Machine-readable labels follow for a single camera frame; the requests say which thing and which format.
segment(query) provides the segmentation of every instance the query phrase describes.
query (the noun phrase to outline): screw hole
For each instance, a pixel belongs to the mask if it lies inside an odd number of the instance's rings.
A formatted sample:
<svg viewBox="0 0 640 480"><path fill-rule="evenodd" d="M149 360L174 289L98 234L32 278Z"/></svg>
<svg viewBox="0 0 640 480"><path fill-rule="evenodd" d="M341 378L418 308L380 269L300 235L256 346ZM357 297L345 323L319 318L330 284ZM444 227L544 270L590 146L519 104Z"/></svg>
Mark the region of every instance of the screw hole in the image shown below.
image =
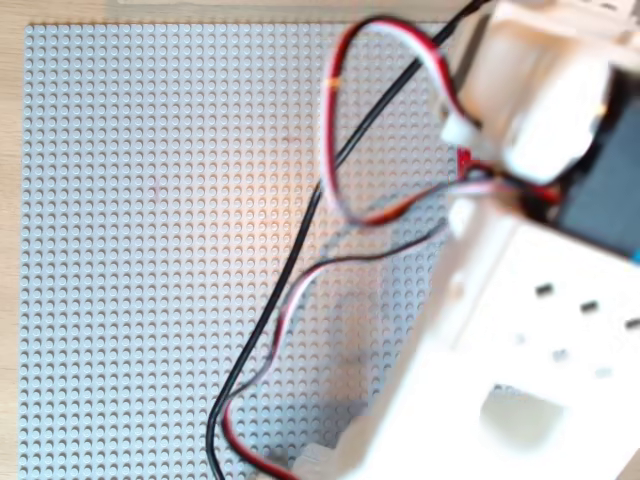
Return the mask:
<svg viewBox="0 0 640 480"><path fill-rule="evenodd" d="M582 305L580 305L580 311L585 315L595 313L598 311L598 302L592 300L590 302L583 303Z"/></svg>
<svg viewBox="0 0 640 480"><path fill-rule="evenodd" d="M600 367L595 372L596 378L609 378L613 375L613 369L609 367Z"/></svg>
<svg viewBox="0 0 640 480"><path fill-rule="evenodd" d="M556 350L551 356L556 363L565 362L569 358L569 352L566 350Z"/></svg>
<svg viewBox="0 0 640 480"><path fill-rule="evenodd" d="M640 328L640 318L634 318L632 320L629 320L627 323L624 324L625 328L627 330L635 330Z"/></svg>
<svg viewBox="0 0 640 480"><path fill-rule="evenodd" d="M538 298L548 297L553 293L553 285L550 283L545 283L543 285L538 285L536 287L536 295Z"/></svg>

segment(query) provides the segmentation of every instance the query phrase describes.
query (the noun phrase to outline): gray lego baseplate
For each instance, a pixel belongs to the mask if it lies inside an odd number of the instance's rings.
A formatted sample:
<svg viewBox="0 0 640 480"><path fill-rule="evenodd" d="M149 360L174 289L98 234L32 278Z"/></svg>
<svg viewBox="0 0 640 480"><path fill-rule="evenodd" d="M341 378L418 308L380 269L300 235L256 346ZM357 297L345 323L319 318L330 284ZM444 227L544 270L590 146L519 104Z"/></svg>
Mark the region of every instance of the gray lego baseplate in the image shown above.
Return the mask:
<svg viewBox="0 0 640 480"><path fill-rule="evenodd" d="M343 28L27 27L20 478L210 476L207 415L318 178L319 88ZM341 141L411 58L378 34L356 42ZM341 169L354 208L455 176L430 89L419 72ZM444 213L425 202L355 232L323 202L297 271L403 243ZM289 464L334 446L394 364L439 247L321 277L277 370L235 406L244 440ZM218 446L230 478L253 475Z"/></svg>

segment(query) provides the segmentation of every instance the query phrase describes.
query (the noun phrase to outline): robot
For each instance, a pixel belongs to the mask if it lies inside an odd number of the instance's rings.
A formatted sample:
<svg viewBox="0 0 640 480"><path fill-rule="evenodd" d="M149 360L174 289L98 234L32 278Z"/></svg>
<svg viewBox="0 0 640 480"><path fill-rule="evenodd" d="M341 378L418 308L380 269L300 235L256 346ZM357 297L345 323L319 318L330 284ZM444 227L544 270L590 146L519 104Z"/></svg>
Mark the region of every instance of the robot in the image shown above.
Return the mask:
<svg viewBox="0 0 640 480"><path fill-rule="evenodd" d="M640 447L635 2L488 4L450 55L442 139L561 201L451 196L430 301L320 479L615 479Z"/></svg>

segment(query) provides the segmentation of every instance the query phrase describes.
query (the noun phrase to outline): wooden table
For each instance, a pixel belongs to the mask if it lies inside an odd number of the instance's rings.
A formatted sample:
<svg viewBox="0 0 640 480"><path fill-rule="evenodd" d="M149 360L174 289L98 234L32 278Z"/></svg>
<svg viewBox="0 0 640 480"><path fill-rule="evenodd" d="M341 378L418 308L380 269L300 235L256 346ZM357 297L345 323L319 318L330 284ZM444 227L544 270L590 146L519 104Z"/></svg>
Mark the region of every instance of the wooden table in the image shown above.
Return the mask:
<svg viewBox="0 0 640 480"><path fill-rule="evenodd" d="M20 262L20 183L22 63L24 27L42 23L151 23L221 21L348 20L375 10L405 14L421 20L444 19L463 0L422 0L426 9L408 7L409 0L375 0L382 8L308 6L301 0L238 0L261 6L131 5L115 0L2 0L0 3L0 479L17 477L18 450L18 306ZM196 0L225 3L225 0ZM640 479L640 462L625 480Z"/></svg>

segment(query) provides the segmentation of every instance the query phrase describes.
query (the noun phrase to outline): red wire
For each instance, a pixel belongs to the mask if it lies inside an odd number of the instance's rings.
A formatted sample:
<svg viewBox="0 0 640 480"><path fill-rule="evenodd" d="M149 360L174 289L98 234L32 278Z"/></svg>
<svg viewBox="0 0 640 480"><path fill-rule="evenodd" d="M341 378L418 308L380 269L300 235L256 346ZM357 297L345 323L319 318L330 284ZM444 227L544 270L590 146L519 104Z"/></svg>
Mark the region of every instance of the red wire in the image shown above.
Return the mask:
<svg viewBox="0 0 640 480"><path fill-rule="evenodd" d="M341 37L338 46L335 50L335 54L331 57L329 63L329 71L327 78L326 88L326 114L325 114L325 125L324 125L324 154L325 158L323 161L326 162L327 175L326 175L326 189L331 190L335 198L339 203L340 209L343 211L349 223L359 226L373 227L385 225L393 220L400 218L407 210L418 200L424 197L428 192L422 192L419 194L415 194L400 204L396 205L394 208L383 211L379 214L373 214L367 216L365 218L360 218L349 210L346 203L342 199L342 195L340 193L340 185L338 181L338 176L336 173L336 150L335 150L335 118L337 113L337 104L338 104L338 91L340 87L340 78L342 74L342 70L344 67L346 55L349 46L351 45L354 37L358 34L362 28L367 25L381 25L381 26L392 26L394 28L398 28L403 32L409 34L414 40L418 41L422 48L431 56L434 61L437 70L439 71L439 76L442 84L445 88L445 93L449 97L449 100L454 105L455 109L457 109L460 113L464 114L464 109L458 102L456 93L454 91L453 83L451 81L451 76L449 74L449 68L447 62L440 54L440 50L438 46L433 43L433 41L418 28L412 26L411 24L405 23L401 20L394 18L384 18L384 19L369 19L363 22L357 23L351 26L345 34Z"/></svg>
<svg viewBox="0 0 640 480"><path fill-rule="evenodd" d="M537 197L552 205L558 205L562 202L562 195L551 188L538 187L536 185L532 185L530 188Z"/></svg>
<svg viewBox="0 0 640 480"><path fill-rule="evenodd" d="M264 472L272 477L278 478L280 480L300 480L296 475L294 475L291 471L287 470L280 465L276 465L275 463L271 463L264 459L261 455L254 453L252 450L247 448L237 437L236 433L233 430L233 424L231 422L231 402L227 403L227 406L224 409L224 414L222 416L222 432L229 442L229 444L233 447L233 449L240 454L240 456L249 462L251 465L256 467L261 472Z"/></svg>

